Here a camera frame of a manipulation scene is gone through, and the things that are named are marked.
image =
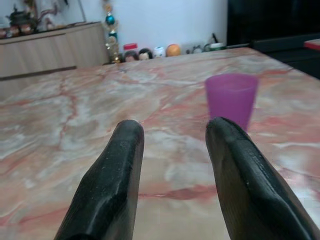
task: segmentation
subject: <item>wooden cabinet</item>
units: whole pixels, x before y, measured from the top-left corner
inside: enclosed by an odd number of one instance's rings
[[[2,79],[109,62],[100,23],[0,40],[0,57]]]

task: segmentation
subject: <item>pink marble surface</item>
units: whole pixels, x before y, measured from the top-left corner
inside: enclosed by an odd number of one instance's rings
[[[307,48],[314,49],[320,51],[320,39],[306,41],[304,45]]]
[[[206,78],[259,77],[249,134],[320,226],[320,81],[248,48],[72,70],[1,103],[0,239],[51,240],[116,124],[145,150],[133,239],[228,240],[205,145]]]

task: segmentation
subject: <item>plastic cup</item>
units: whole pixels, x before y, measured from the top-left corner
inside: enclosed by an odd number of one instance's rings
[[[224,117],[247,131],[259,80],[252,75],[227,73],[205,81],[210,119]]]

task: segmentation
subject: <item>cabinet door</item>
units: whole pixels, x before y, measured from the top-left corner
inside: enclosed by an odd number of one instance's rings
[[[65,34],[2,46],[4,59],[1,77],[76,66]]]

